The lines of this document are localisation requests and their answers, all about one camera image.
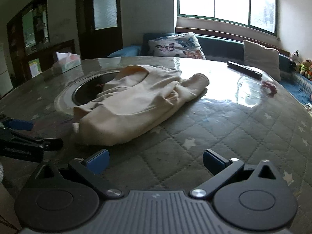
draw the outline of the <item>metal screw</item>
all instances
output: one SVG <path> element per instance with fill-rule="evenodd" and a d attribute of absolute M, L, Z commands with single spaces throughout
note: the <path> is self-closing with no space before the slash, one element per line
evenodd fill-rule
<path fill-rule="evenodd" d="M 122 192 L 118 189 L 108 189 L 106 191 L 106 194 L 109 196 L 109 197 L 119 197 Z"/>
<path fill-rule="evenodd" d="M 196 197 L 196 198 L 202 198 L 202 197 L 205 197 L 207 194 L 207 192 L 203 189 L 193 189 L 191 191 L 191 195 L 193 197 Z"/>

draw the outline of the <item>window sill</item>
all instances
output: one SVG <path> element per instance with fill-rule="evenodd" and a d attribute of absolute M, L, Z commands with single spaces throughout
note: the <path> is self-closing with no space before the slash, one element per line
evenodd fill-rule
<path fill-rule="evenodd" d="M 278 37 L 256 29 L 249 28 L 247 26 L 237 25 L 234 23 L 228 23 L 212 19 L 178 16 L 177 27 L 225 32 L 280 47 L 280 40 Z"/>

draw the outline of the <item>ribbed gray plate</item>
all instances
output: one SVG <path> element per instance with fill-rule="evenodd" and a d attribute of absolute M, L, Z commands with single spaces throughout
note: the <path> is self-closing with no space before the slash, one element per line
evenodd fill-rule
<path fill-rule="evenodd" d="M 35 234 L 23 230 L 20 234 Z M 183 191 L 130 191 L 120 200 L 107 201 L 87 224 L 64 234 L 239 234 L 202 200 Z M 278 234 L 291 234 L 281 230 Z"/>

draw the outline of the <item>cable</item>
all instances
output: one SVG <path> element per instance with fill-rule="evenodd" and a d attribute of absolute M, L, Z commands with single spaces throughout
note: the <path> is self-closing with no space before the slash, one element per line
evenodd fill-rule
<path fill-rule="evenodd" d="M 0 215 L 0 217 L 5 221 L 5 222 L 3 222 L 3 221 L 0 220 L 0 223 L 4 224 L 5 226 L 7 226 L 7 227 L 9 227 L 9 228 L 11 228 L 13 230 L 19 230 L 13 224 L 11 224 L 9 221 L 7 221 L 2 215 Z"/>

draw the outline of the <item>tissue box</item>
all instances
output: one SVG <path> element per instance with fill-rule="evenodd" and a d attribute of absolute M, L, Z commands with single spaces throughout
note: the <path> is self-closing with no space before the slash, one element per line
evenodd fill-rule
<path fill-rule="evenodd" d="M 54 74 L 62 74 L 81 64 L 79 54 L 72 53 L 62 54 L 57 52 L 57 58 L 58 61 L 54 63 L 52 66 Z"/>

